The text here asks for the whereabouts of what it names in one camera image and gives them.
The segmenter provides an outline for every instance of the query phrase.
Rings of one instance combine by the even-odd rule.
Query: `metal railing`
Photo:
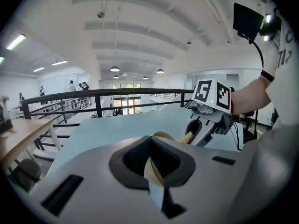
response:
[[[156,98],[163,98],[163,99],[174,99],[179,94],[150,94],[150,96],[156,97]]]
[[[45,96],[39,96],[35,98],[29,98],[22,100],[22,106],[23,106],[23,112],[24,112],[24,118],[25,119],[31,119],[32,116],[40,116],[38,119],[45,118],[49,115],[58,115],[54,119],[58,119],[59,117],[63,116],[64,119],[58,122],[58,124],[53,124],[55,127],[71,127],[71,126],[79,126],[80,124],[67,124],[67,119],[74,113],[81,113],[81,112],[97,112],[97,115],[99,118],[103,117],[102,111],[108,111],[108,110],[118,110],[118,109],[127,109],[127,108],[135,108],[135,107],[146,107],[146,106],[155,106],[155,105],[166,105],[166,104],[177,104],[180,103],[181,107],[185,107],[190,100],[185,100],[185,94],[191,94],[193,93],[193,90],[179,90],[179,89],[144,89],[144,88],[134,88],[134,89],[99,89],[99,90],[88,90],[88,91],[76,91],[76,92],[66,92],[66,93],[58,93],[58,94],[52,94],[52,95],[45,95]],[[155,94],[156,97],[163,96],[167,98],[165,95],[172,95],[173,98],[175,98],[178,94],[181,94],[181,100],[180,101],[168,101],[168,102],[160,102],[160,103],[150,103],[150,104],[140,104],[140,105],[128,105],[128,106],[117,106],[117,107],[102,107],[100,98],[102,96],[115,96],[115,95],[142,95],[142,94]],[[30,112],[29,110],[29,104],[33,103],[39,103],[39,102],[46,102],[46,101],[56,101],[53,104],[49,104],[49,108],[51,108],[54,105],[61,105],[60,108],[56,109],[52,112],[38,112],[42,109],[48,108],[48,106],[44,106],[41,109],[34,110],[33,112]],[[69,105],[65,105],[66,101],[71,101]],[[84,108],[82,109],[82,104],[85,102],[91,105],[93,101],[96,104],[96,108]],[[80,106],[81,109],[74,108],[75,104],[78,104],[78,107]],[[67,107],[72,105],[72,109],[66,110]],[[42,149],[43,145],[46,146],[54,146],[54,144],[49,143],[43,143],[41,142],[42,138],[50,138],[51,136],[46,132],[45,134],[42,134],[40,138],[35,140],[35,145],[38,149]],[[69,138],[69,135],[57,135],[59,139]]]

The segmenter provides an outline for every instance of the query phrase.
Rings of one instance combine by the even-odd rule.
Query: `white ceiling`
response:
[[[134,80],[140,80],[143,76],[148,76],[149,80],[152,80],[157,75],[157,69],[169,67],[172,61],[178,64],[177,60],[190,50],[203,52],[226,46],[228,41],[237,42],[236,32],[232,29],[234,2],[263,13],[261,0],[65,0],[65,2],[69,2],[70,7],[66,16],[74,21],[84,34],[87,41],[85,48],[92,51],[97,62],[94,66],[100,70],[102,80],[112,80],[115,74],[122,73],[128,74],[122,79],[132,79],[132,74],[137,74]],[[102,11],[106,4],[105,17],[100,19],[97,13]],[[62,15],[65,11],[65,8],[57,9],[57,13]],[[59,21],[57,22],[58,26],[56,24],[55,29],[62,29],[62,24],[59,26]],[[2,36],[2,47],[6,47],[7,43],[21,32],[12,28],[7,29]],[[71,57],[59,56],[57,50],[56,53],[52,52],[53,49],[50,50],[45,44],[28,36],[11,52],[13,53],[9,55],[11,61],[5,59],[0,70],[33,74],[32,70],[44,66],[46,69],[38,73],[43,74],[61,68],[49,65],[56,60],[71,60]],[[2,49],[1,53],[6,54],[7,51]],[[72,65],[70,62],[62,66],[65,68]],[[74,65],[84,69],[84,64]],[[110,72],[113,65],[117,65],[120,71]]]

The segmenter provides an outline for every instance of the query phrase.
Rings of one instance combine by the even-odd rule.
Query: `fluorescent light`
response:
[[[42,70],[42,69],[45,69],[45,68],[41,67],[41,68],[38,68],[38,69],[34,70],[33,72],[37,72],[37,71]]]
[[[270,14],[266,14],[266,22],[270,22],[271,20],[271,15]]]
[[[12,50],[16,45],[18,45],[21,41],[25,39],[25,35],[19,35],[8,47],[7,49]]]
[[[60,65],[60,64],[63,64],[63,63],[67,63],[68,61],[63,61],[63,62],[56,62],[56,63],[54,63],[54,64],[52,64],[52,65]]]
[[[164,73],[164,70],[159,69],[159,70],[157,70],[157,73],[158,73],[158,74],[163,74],[163,73]]]
[[[113,66],[113,67],[111,67],[110,70],[113,71],[113,72],[120,71],[120,69],[119,69],[117,66]]]

